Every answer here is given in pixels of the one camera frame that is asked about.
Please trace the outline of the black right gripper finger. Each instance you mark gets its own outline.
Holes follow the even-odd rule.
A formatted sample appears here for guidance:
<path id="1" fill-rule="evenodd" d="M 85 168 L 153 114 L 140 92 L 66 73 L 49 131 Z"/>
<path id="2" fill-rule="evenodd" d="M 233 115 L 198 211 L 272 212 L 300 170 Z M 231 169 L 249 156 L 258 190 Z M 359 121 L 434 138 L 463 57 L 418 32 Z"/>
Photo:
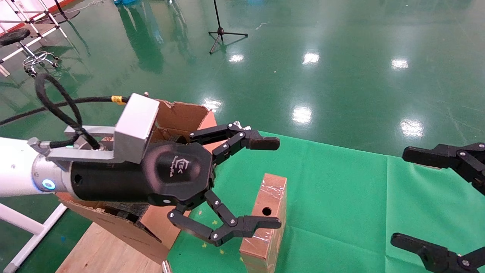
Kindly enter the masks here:
<path id="1" fill-rule="evenodd" d="M 409 146 L 403 151 L 402 159 L 419 165 L 452 169 L 478 192 L 485 193 L 484 143 L 462 147 L 438 144 L 431 150 Z"/>
<path id="2" fill-rule="evenodd" d="M 432 273 L 478 273 L 485 264 L 485 248 L 466 255 L 402 233 L 391 236 L 391 245 L 418 255 L 426 270 Z"/>

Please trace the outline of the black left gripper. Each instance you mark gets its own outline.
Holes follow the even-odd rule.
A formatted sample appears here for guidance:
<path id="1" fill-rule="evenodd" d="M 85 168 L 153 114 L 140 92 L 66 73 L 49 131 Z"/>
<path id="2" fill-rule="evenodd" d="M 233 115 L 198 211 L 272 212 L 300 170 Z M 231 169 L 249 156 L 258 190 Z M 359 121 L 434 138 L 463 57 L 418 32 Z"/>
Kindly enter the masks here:
<path id="1" fill-rule="evenodd" d="M 222 164 L 243 148 L 278 150 L 279 138 L 264 137 L 257 130 L 227 123 L 190 132 L 189 141 L 189 145 L 151 144 L 140 163 L 74 162 L 70 171 L 72 195 L 84 201 L 176 205 L 168 213 L 169 221 L 216 247 L 234 237 L 252 237 L 260 228 L 281 228 L 277 217 L 236 218 L 210 190 L 214 185 L 213 164 Z M 216 142 L 223 143 L 212 153 L 203 147 Z M 223 222 L 216 230 L 184 216 L 186 207 L 197 207 L 204 202 Z"/>

